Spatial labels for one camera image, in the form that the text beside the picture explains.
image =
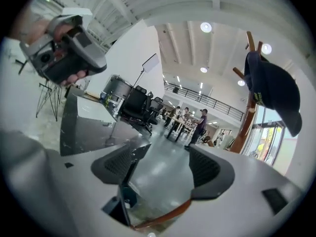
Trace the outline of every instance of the balcony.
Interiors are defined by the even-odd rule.
[[[228,116],[231,116],[234,119],[237,119],[238,121],[242,120],[243,117],[243,112],[229,106],[226,105],[214,98],[205,96],[203,94],[199,94],[198,92],[195,92],[193,90],[190,89],[186,89],[186,88],[180,88],[177,85],[174,84],[170,84],[170,83],[165,83],[164,84],[164,89],[167,91],[171,91],[175,94],[178,94],[180,96],[184,96],[187,97],[191,100],[197,101],[201,104],[204,104],[210,108],[213,108],[215,110],[218,110]]]

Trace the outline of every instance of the baseball cap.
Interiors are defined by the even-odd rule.
[[[293,77],[256,51],[247,54],[244,74],[253,100],[276,110],[291,135],[296,136],[302,129],[302,117],[300,91]]]

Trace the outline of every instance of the hand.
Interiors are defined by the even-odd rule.
[[[35,22],[28,35],[27,35],[27,43],[28,44],[32,44],[35,41],[37,41],[41,36],[43,36],[45,34],[45,31],[47,29],[47,26],[49,24],[49,20],[47,19],[41,19],[37,22]],[[61,37],[64,33],[68,32],[70,29],[72,29],[73,27],[71,25],[62,25],[60,27],[58,27],[55,30],[54,33],[54,40],[56,42],[60,42],[61,41]],[[61,55],[60,51],[55,52],[56,57]],[[61,82],[61,85],[69,85],[71,83],[75,83],[78,79],[80,78],[84,78],[86,76],[86,71],[79,71],[77,74],[75,75],[70,75],[67,80],[64,80],[63,82]]]

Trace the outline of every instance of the pants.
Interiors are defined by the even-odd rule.
[[[191,139],[189,144],[195,144],[199,138],[200,133],[201,133],[201,131],[196,129],[192,135],[192,139]]]
[[[171,122],[171,118],[167,117],[166,124],[164,126],[165,127],[169,126],[170,122]]]

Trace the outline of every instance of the table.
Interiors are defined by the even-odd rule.
[[[132,165],[124,180],[124,183],[128,183],[139,160],[145,156],[151,143],[121,117],[115,118],[108,115],[109,120],[103,121],[91,119],[88,116],[80,117],[78,97],[84,97],[84,91],[71,87],[61,121],[60,156],[93,154],[99,149],[129,143]]]
[[[173,125],[172,125],[172,127],[171,127],[171,129],[170,129],[170,131],[169,131],[169,133],[168,133],[168,135],[166,136],[166,138],[167,138],[167,139],[170,138],[170,135],[171,135],[172,131],[173,131],[173,130],[175,129],[175,127],[176,127],[176,122],[180,123],[181,129],[180,129],[180,132],[179,132],[179,134],[178,134],[178,136],[177,136],[177,138],[175,139],[174,142],[177,142],[177,141],[178,141],[178,139],[179,139],[179,137],[180,137],[180,135],[181,135],[181,133],[183,132],[183,130],[184,130],[185,127],[191,130],[191,131],[190,131],[190,134],[189,134],[189,136],[188,136],[188,138],[189,138],[190,135],[192,134],[192,132],[194,131],[194,128],[192,128],[192,127],[190,127],[190,126],[188,126],[188,125],[182,123],[182,120],[178,120],[178,119],[176,119],[176,118],[171,118],[171,119],[173,119],[175,122],[173,123]]]

